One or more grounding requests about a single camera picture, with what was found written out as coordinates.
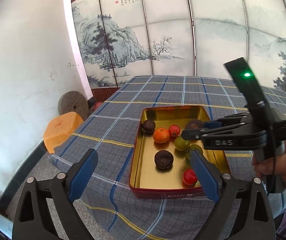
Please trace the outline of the dark brown mangosteen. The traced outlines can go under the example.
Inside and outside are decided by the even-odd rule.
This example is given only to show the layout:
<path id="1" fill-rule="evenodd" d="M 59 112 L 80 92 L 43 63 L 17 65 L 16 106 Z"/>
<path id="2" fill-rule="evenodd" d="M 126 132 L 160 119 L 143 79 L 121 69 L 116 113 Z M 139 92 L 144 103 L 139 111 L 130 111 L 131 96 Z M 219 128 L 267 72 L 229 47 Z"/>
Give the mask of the dark brown mangosteen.
<path id="1" fill-rule="evenodd" d="M 185 126 L 185 129 L 199 129 L 204 127 L 204 122 L 199 119 L 194 119 L 188 122 Z"/>

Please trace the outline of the yellow green tomato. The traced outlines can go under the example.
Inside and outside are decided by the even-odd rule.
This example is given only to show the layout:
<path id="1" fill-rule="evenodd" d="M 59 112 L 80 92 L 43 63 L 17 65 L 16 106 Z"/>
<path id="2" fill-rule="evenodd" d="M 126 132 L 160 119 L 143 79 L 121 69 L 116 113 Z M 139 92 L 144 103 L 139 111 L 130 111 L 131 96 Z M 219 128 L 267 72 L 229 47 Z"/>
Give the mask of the yellow green tomato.
<path id="1" fill-rule="evenodd" d="M 174 146 L 178 151 L 186 152 L 190 146 L 190 141 L 185 140 L 182 136 L 179 136 L 175 139 Z"/>

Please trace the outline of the small orange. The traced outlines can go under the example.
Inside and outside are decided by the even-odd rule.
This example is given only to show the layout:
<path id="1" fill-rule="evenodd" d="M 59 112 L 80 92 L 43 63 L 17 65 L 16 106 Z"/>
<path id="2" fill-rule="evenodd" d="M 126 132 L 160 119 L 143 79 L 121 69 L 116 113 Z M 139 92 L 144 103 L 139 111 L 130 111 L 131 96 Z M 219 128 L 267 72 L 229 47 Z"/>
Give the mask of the small orange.
<path id="1" fill-rule="evenodd" d="M 153 132 L 153 140 L 158 144 L 163 144 L 165 142 L 168 142 L 170 139 L 170 134 L 167 129 L 165 128 L 157 128 Z"/>

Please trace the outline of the dark brown round fruit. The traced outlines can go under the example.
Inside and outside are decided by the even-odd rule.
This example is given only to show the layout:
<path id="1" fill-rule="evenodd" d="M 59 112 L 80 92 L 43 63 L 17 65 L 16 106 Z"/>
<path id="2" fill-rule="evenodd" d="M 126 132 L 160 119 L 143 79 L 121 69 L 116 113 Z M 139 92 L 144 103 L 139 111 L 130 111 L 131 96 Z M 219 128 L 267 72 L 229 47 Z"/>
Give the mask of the dark brown round fruit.
<path id="1" fill-rule="evenodd" d="M 165 170 L 172 166 L 174 157 L 171 152 L 167 150 L 161 150 L 154 156 L 154 162 L 158 169 Z"/>

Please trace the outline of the large red tomato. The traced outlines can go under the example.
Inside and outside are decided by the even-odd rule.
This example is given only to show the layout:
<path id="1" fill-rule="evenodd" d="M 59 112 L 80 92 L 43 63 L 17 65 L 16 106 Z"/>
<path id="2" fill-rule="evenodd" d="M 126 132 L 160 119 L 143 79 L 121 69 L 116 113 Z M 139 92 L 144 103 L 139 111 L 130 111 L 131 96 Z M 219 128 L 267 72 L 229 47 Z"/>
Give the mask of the large red tomato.
<path id="1" fill-rule="evenodd" d="M 190 168 L 183 173 L 182 180 L 184 184 L 192 186 L 197 183 L 198 178 L 193 169 Z"/>

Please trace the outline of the red gold metal tin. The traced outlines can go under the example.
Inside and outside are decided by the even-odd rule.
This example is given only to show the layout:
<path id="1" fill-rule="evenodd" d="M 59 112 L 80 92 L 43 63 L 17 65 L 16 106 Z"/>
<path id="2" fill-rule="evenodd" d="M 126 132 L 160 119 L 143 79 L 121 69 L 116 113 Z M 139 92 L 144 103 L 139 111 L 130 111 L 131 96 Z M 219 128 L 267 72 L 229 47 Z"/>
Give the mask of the red gold metal tin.
<path id="1" fill-rule="evenodd" d="M 157 128 L 169 129 L 177 125 L 180 129 L 195 119 L 203 122 L 210 120 L 202 106 L 166 106 L 145 108 L 140 122 L 151 120 Z M 190 169 L 190 161 L 185 151 L 178 150 L 174 145 L 174 137 L 159 144 L 154 141 L 152 133 L 147 133 L 140 124 L 137 131 L 132 158 L 129 187 L 138 198 L 191 198 L 203 197 L 205 194 L 199 182 L 187 185 L 183 174 Z M 156 166 L 154 156 L 167 150 L 173 156 L 173 163 L 167 169 Z"/>

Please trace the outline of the dark brown dried fruit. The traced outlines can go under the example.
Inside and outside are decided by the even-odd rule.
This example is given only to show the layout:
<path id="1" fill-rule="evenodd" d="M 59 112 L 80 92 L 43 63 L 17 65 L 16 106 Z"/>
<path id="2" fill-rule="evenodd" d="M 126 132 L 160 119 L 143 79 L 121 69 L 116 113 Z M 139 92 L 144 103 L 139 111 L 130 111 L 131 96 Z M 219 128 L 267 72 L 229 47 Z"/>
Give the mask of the dark brown dried fruit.
<path id="1" fill-rule="evenodd" d="M 142 124 L 142 128 L 146 133 L 153 133 L 155 131 L 155 127 L 155 122 L 150 119 L 145 120 Z"/>

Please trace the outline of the grey plaid tablecloth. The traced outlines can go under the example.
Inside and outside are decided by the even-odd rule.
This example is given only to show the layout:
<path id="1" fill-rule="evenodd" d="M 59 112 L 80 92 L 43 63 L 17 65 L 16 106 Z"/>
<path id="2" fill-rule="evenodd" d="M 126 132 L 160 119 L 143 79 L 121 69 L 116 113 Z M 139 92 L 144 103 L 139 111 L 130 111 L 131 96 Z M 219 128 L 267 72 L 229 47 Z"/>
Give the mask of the grey plaid tablecloth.
<path id="1" fill-rule="evenodd" d="M 190 148 L 201 141 L 170 137 L 157 143 L 146 120 L 167 131 L 193 120 L 207 122 L 246 110 L 231 80 L 136 76 L 94 111 L 50 155 L 67 172 L 93 149 L 98 161 L 81 203 L 115 239 L 193 239 L 214 204 L 193 181 Z"/>

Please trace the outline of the orange plastic stool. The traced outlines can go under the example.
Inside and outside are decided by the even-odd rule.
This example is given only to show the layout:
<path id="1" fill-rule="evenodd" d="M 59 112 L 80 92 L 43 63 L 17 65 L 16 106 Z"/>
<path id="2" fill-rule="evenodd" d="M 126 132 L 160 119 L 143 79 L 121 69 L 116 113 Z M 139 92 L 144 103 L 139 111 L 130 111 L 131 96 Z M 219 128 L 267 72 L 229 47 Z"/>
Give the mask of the orange plastic stool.
<path id="1" fill-rule="evenodd" d="M 68 112 L 52 119 L 45 129 L 43 141 L 49 154 L 62 145 L 68 137 L 84 122 L 76 112 Z"/>

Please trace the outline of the grey millstone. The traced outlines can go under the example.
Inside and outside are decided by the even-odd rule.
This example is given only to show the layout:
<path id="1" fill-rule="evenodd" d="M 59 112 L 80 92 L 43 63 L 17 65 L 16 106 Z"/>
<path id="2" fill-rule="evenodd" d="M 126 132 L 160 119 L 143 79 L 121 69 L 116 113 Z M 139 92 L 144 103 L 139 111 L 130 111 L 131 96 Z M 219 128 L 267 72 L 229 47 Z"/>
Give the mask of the grey millstone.
<path id="1" fill-rule="evenodd" d="M 58 112 L 60 115 L 76 112 L 85 121 L 89 116 L 89 105 L 82 93 L 70 91 L 59 99 Z"/>

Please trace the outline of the painted folding screen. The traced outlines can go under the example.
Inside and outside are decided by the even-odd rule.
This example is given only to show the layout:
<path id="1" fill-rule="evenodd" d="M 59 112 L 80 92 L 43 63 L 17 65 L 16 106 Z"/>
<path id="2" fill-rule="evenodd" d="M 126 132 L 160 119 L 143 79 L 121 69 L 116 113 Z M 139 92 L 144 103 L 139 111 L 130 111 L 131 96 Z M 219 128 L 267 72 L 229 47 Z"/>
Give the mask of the painted folding screen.
<path id="1" fill-rule="evenodd" d="M 244 58 L 260 84 L 286 92 L 286 0 L 71 0 L 93 89 L 138 75 L 228 79 Z"/>

